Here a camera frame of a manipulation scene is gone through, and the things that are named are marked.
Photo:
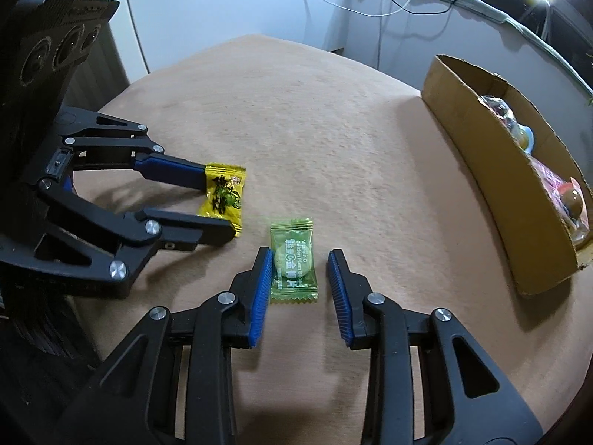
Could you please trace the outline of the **yellow green candy packet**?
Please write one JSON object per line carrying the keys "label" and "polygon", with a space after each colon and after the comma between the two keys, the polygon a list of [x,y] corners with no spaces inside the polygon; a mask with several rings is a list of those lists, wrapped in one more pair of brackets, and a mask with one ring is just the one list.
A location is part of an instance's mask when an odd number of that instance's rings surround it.
{"label": "yellow green candy packet", "polygon": [[246,168],[210,163],[206,165],[205,175],[206,199],[198,209],[197,215],[227,220],[232,224],[235,236],[240,236]]}

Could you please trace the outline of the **light green candy packet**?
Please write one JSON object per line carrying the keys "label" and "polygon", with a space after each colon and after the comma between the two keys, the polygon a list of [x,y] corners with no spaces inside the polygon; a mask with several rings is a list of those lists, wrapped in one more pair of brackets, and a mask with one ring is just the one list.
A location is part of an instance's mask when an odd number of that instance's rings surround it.
{"label": "light green candy packet", "polygon": [[271,301],[277,303],[315,302],[319,297],[312,235],[314,221],[298,218],[271,224],[274,278]]}

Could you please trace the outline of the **pink wafer packet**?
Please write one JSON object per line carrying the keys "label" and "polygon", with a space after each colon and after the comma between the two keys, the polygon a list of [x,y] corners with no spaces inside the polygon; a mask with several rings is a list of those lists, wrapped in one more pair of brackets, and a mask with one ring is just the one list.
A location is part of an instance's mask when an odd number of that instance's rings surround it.
{"label": "pink wafer packet", "polygon": [[590,232],[590,227],[580,184],[574,178],[565,181],[534,157],[530,157],[530,162],[567,228],[572,243],[575,246],[582,244]]}

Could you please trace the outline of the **long cardboard box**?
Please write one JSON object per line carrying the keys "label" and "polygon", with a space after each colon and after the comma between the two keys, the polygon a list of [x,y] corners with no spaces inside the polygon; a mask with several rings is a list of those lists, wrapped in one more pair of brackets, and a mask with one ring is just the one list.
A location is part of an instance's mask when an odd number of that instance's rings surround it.
{"label": "long cardboard box", "polygon": [[[535,135],[526,154],[481,95],[504,99],[519,123]],[[592,262],[592,193],[567,147],[524,95],[494,73],[438,54],[421,92],[446,130],[487,201],[503,240],[518,292],[546,292]],[[530,157],[565,181],[574,178],[584,193],[590,232],[575,246],[556,212]]]}

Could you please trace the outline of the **tan table cloth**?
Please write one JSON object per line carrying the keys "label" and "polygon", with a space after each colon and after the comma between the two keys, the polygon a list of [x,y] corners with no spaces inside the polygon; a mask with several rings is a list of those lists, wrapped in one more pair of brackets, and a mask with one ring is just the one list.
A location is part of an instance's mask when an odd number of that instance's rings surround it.
{"label": "tan table cloth", "polygon": [[242,235],[160,252],[123,300],[79,299],[99,354],[152,307],[199,306],[250,268],[271,223],[314,223],[319,299],[274,304],[255,350],[232,356],[242,444],[356,444],[369,356],[342,341],[328,254],[406,309],[450,309],[544,429],[581,388],[592,354],[592,273],[526,299],[490,211],[416,89],[350,59],[251,35],[134,82],[103,108],[173,156],[246,168]]}

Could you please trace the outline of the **colourful toy egg pack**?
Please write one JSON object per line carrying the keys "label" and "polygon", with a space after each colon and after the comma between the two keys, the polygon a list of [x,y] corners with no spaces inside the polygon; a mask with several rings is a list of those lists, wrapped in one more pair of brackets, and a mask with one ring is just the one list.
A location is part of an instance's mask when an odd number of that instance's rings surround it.
{"label": "colourful toy egg pack", "polygon": [[532,154],[535,147],[535,135],[529,126],[519,123],[507,102],[494,95],[481,95],[480,101],[497,117],[521,149],[528,155]]}

